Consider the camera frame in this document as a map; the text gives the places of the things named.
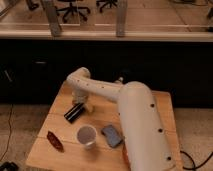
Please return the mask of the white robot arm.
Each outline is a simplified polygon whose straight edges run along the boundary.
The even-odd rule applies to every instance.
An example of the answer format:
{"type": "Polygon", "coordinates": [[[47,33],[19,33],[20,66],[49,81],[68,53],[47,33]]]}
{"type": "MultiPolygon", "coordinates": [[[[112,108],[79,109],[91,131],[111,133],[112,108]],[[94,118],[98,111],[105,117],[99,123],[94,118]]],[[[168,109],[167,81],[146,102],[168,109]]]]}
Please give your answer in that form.
{"type": "Polygon", "coordinates": [[[138,81],[111,83],[93,80],[81,67],[67,76],[76,102],[86,102],[89,93],[115,102],[131,171],[176,171],[155,98],[138,81]]]}

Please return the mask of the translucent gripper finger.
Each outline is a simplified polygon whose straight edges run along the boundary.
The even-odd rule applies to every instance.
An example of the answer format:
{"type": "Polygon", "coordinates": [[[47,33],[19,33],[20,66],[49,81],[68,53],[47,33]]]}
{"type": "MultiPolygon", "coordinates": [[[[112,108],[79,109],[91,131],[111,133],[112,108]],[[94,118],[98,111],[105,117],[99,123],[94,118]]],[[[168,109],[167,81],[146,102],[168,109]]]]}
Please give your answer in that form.
{"type": "Polygon", "coordinates": [[[94,106],[91,103],[86,103],[85,104],[85,108],[86,108],[86,111],[88,113],[93,113],[94,112],[94,106]]]}

